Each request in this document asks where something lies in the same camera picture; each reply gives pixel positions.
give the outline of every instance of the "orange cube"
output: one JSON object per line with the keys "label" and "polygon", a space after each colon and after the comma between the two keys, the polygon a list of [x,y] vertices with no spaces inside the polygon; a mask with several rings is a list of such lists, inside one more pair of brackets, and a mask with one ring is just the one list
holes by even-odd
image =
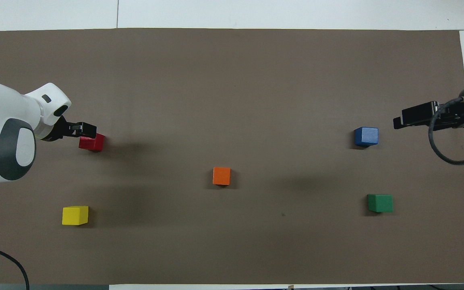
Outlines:
{"label": "orange cube", "polygon": [[214,167],[212,171],[212,184],[230,185],[230,168]]}

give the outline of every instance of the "robot end effector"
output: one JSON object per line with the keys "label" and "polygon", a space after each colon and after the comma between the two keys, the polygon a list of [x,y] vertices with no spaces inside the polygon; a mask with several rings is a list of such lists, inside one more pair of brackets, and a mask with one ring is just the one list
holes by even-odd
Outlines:
{"label": "robot end effector", "polygon": [[0,85],[0,182],[18,180],[35,160],[35,140],[54,141],[70,137],[96,137],[96,127],[69,123],[63,113],[69,98],[48,83],[28,94]]}
{"label": "robot end effector", "polygon": [[[459,101],[456,104],[444,107],[439,112],[439,117],[433,125],[433,131],[446,128],[464,128],[464,90],[459,94]],[[409,126],[420,126],[431,124],[433,115],[441,105],[437,101],[429,101],[418,106],[402,110],[402,117],[394,118],[394,128],[400,129]]]}
{"label": "robot end effector", "polygon": [[427,136],[434,153],[446,163],[464,165],[464,160],[452,160],[443,155],[436,146],[433,131],[446,128],[464,128],[464,90],[459,97],[442,105],[437,101],[430,101],[418,106],[402,110],[402,117],[394,118],[394,128],[426,125],[429,127]]}

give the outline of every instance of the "black cable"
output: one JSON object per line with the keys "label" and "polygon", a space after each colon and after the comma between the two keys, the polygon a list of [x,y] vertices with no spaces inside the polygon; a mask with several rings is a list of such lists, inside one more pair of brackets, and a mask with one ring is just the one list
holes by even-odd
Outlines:
{"label": "black cable", "polygon": [[440,152],[440,150],[438,150],[438,147],[436,147],[436,144],[434,143],[433,129],[434,129],[434,124],[436,123],[436,120],[440,116],[441,112],[452,105],[460,103],[461,101],[463,101],[463,98],[457,97],[456,99],[452,99],[446,102],[445,104],[441,105],[438,108],[438,110],[434,113],[433,117],[431,118],[431,123],[429,123],[429,130],[428,130],[429,143],[431,144],[431,148],[433,149],[434,153],[436,153],[436,155],[440,157],[446,163],[450,163],[453,165],[464,165],[464,160],[452,160],[451,158],[448,158],[445,155],[443,155]]}
{"label": "black cable", "polygon": [[11,255],[8,255],[7,253],[5,253],[3,251],[0,251],[0,255],[2,255],[6,259],[11,260],[12,262],[14,262],[15,265],[17,265],[17,267],[19,268],[19,270],[21,270],[21,272],[23,274],[24,284],[26,285],[26,290],[30,290],[30,282],[28,281],[28,275],[26,275],[26,271],[24,271],[24,267],[21,265],[21,263],[19,263],[19,261],[14,259],[14,257],[12,257]]}
{"label": "black cable", "polygon": [[435,285],[431,285],[431,284],[428,284],[429,286],[431,286],[432,288],[435,288],[436,290],[448,290],[448,289],[443,289],[443,288],[440,288],[440,287],[436,287]]}

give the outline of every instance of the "brown mat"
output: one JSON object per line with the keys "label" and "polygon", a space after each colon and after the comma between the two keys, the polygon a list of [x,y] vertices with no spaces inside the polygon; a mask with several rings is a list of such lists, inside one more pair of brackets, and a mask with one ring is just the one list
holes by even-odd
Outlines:
{"label": "brown mat", "polygon": [[[0,32],[0,83],[48,82],[108,139],[39,141],[0,184],[0,249],[32,283],[464,283],[464,166],[392,128],[464,88],[457,31]],[[379,145],[353,146],[360,126]],[[464,157],[464,130],[436,136]],[[70,205],[89,224],[62,226]],[[0,283],[21,281],[0,257]]]}

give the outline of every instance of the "cube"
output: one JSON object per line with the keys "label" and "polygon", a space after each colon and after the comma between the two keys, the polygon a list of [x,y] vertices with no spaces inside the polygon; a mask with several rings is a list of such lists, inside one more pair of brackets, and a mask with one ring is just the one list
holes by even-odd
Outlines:
{"label": "cube", "polygon": [[376,213],[392,213],[393,197],[391,195],[368,195],[368,209]]}
{"label": "cube", "polygon": [[103,141],[105,140],[105,136],[102,134],[96,133],[96,138],[89,138],[89,137],[80,137],[80,142],[78,148],[86,149],[94,152],[99,152],[103,150]]}
{"label": "cube", "polygon": [[359,127],[354,132],[357,146],[370,147],[379,143],[379,128]]}
{"label": "cube", "polygon": [[79,226],[89,221],[88,206],[68,206],[62,209],[62,224],[66,226]]}
{"label": "cube", "polygon": [[230,168],[214,167],[212,171],[212,184],[230,185]]}

